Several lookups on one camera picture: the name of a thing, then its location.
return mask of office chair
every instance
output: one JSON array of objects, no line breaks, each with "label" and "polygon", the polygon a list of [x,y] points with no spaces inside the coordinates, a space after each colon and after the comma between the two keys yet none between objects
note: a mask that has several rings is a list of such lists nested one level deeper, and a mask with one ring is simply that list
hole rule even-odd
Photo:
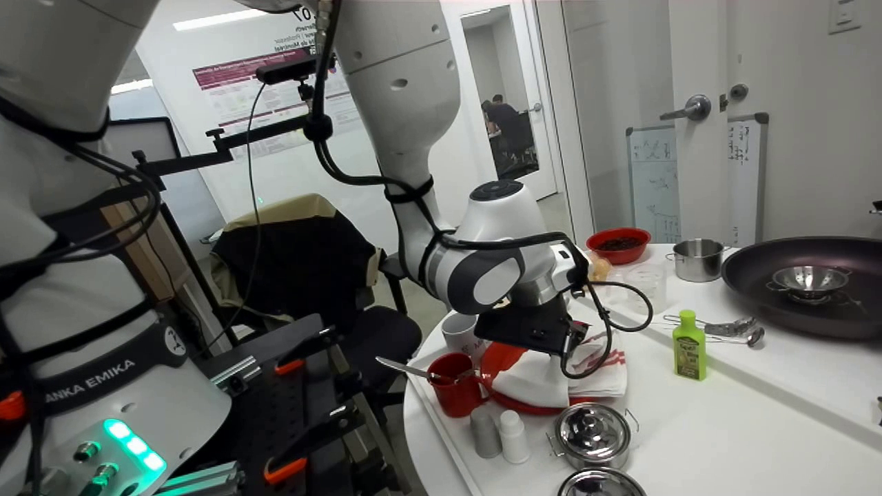
[{"label": "office chair", "polygon": [[[396,374],[377,367],[374,354],[408,361],[422,330],[404,314],[400,277],[379,270],[382,251],[330,200],[304,196],[228,222],[215,257],[220,299],[225,305],[237,299],[235,309],[251,321],[320,314],[324,325],[337,325],[344,357],[359,372],[377,419],[385,419],[382,404],[400,401],[400,393],[388,393]],[[396,312],[371,305],[377,272],[388,277]]]}]

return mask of white countertop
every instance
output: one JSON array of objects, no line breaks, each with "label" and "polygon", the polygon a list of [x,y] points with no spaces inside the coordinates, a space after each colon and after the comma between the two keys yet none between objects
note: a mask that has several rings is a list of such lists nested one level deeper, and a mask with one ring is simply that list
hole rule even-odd
[{"label": "white countertop", "polygon": [[[818,342],[765,325],[765,348],[709,343],[709,381],[695,382],[673,374],[666,335],[673,321],[665,314],[695,309],[699,320],[732,320],[732,305],[721,281],[676,281],[666,244],[654,244],[641,265],[621,266],[612,277],[625,277],[666,291],[655,321],[645,334],[616,334],[616,348],[627,353],[627,410],[640,419],[632,448],[632,474],[647,492],[673,496],[742,496],[742,492],[882,492],[882,427],[877,397],[882,390],[882,348]],[[444,348],[433,334],[424,353]],[[505,459],[473,458],[466,421],[439,427],[428,416],[430,401],[408,389],[404,434],[414,465],[428,492],[557,492],[570,472],[550,458],[542,437],[548,419],[528,419],[534,429],[534,459],[508,465]]]}]

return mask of green light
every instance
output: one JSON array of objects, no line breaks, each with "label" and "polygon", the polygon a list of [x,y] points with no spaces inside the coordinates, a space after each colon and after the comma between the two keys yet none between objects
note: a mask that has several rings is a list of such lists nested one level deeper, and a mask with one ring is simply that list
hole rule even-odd
[{"label": "green light", "polygon": [[151,472],[163,472],[164,469],[163,458],[153,455],[153,452],[144,458],[144,465],[151,469]]},{"label": "green light", "polygon": [[145,444],[144,444],[140,437],[129,437],[129,440],[126,440],[126,448],[129,448],[131,455],[144,455],[144,452],[145,452]]},{"label": "green light", "polygon": [[105,429],[107,429],[113,437],[129,437],[129,434],[131,434],[131,429],[129,429],[123,421],[118,421],[118,419],[107,419],[107,421],[105,421]]}]

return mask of green bottle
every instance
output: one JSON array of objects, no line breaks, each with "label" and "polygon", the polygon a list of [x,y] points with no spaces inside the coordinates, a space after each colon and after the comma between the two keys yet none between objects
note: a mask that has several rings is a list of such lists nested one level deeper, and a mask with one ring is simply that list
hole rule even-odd
[{"label": "green bottle", "polygon": [[673,330],[673,368],[683,376],[703,381],[709,374],[709,339],[695,325],[695,312],[680,312],[680,325]]}]

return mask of white mug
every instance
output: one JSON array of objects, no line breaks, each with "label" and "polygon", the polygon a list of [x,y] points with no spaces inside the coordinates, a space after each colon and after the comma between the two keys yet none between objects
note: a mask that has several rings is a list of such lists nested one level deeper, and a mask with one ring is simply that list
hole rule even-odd
[{"label": "white mug", "polygon": [[440,320],[440,334],[444,334],[446,348],[469,353],[469,354],[480,353],[481,339],[473,335],[473,325],[476,325],[476,314],[457,314],[457,312],[446,314]]}]

